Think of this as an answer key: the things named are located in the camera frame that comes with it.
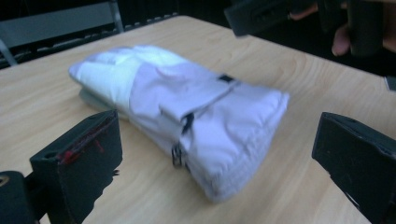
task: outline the table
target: table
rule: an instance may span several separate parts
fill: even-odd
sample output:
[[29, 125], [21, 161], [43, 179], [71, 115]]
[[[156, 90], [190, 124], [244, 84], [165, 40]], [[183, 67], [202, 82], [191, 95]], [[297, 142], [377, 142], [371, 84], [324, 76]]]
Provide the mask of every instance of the table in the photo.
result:
[[189, 17], [175, 17], [0, 71], [0, 170], [28, 175], [29, 158], [96, 111], [78, 98], [68, 67], [118, 46], [156, 45], [248, 83], [290, 93], [257, 174], [211, 203], [145, 135], [120, 122], [123, 162], [85, 223], [368, 223], [311, 158], [321, 112], [396, 139], [396, 94], [382, 77]]

